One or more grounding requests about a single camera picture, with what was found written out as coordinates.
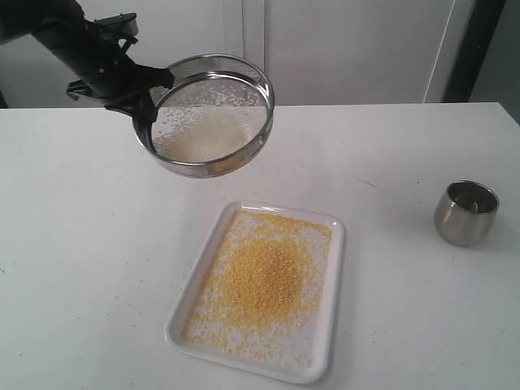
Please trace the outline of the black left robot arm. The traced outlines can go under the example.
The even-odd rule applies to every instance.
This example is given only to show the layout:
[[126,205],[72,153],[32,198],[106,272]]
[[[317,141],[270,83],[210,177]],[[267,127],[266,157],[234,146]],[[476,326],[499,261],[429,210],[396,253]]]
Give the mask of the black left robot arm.
[[137,34],[134,12],[91,21],[76,1],[1,3],[2,44],[33,36],[77,76],[67,87],[68,97],[100,102],[151,125],[158,109],[150,90],[172,88],[175,77],[167,68],[140,65],[128,56]]

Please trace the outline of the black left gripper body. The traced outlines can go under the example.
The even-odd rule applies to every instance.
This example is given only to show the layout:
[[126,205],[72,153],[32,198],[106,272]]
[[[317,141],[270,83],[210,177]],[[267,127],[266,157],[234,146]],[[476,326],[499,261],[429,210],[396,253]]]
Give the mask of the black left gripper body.
[[103,39],[93,21],[82,15],[49,15],[32,36],[79,77],[67,90],[71,95],[87,95],[104,104],[132,91],[146,91],[134,85],[136,63],[127,51]]

